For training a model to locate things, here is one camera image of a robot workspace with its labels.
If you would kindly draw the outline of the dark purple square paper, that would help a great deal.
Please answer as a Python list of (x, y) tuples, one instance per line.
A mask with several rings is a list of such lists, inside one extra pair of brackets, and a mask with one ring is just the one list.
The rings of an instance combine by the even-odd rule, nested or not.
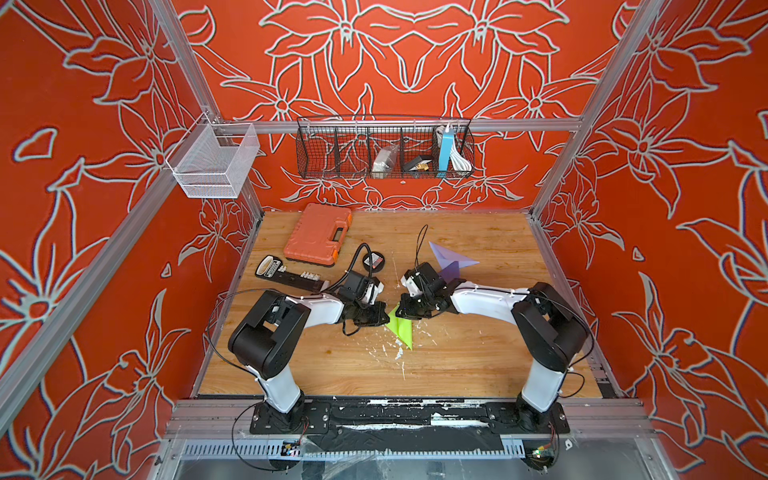
[(457, 261), (454, 261), (454, 262), (451, 262), (451, 263), (447, 264), (439, 272), (439, 275), (447, 284), (449, 284), (452, 281), (458, 279), (460, 277), (460, 266), (459, 266), (459, 263)]

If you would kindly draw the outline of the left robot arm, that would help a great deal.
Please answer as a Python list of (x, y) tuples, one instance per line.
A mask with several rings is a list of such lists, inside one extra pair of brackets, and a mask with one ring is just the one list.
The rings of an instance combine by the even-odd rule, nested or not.
[(255, 377), (264, 395), (251, 431), (294, 433), (307, 426), (305, 394), (290, 369), (306, 329), (348, 321), (358, 328), (383, 326), (389, 322), (386, 308), (379, 299), (366, 304), (330, 293), (291, 296), (265, 290), (228, 341), (228, 350)]

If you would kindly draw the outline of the lime green square paper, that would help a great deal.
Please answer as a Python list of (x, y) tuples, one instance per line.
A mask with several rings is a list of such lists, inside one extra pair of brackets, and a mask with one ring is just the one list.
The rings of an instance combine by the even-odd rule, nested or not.
[(397, 315), (398, 305), (396, 305), (388, 314), (389, 321), (386, 327), (403, 343), (408, 349), (413, 349), (413, 325), (412, 321), (401, 318)]

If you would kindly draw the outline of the light lavender square paper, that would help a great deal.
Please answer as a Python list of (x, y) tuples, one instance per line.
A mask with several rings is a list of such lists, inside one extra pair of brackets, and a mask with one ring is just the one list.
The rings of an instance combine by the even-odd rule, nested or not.
[(429, 242), (429, 246), (442, 269), (455, 264), (459, 269), (479, 264), (479, 261), (473, 260), (463, 254), (445, 248), (434, 242)]

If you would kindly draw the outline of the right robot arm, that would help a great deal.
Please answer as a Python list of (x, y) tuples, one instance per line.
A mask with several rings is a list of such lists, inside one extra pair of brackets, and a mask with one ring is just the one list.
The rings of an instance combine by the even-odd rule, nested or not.
[(501, 289), (456, 278), (427, 282), (423, 276), (402, 277), (406, 292), (397, 316), (409, 320), (440, 313), (481, 315), (516, 326), (532, 357), (527, 380), (515, 401), (516, 427), (536, 432), (551, 422), (573, 358), (586, 342), (588, 328), (549, 284), (530, 289)]

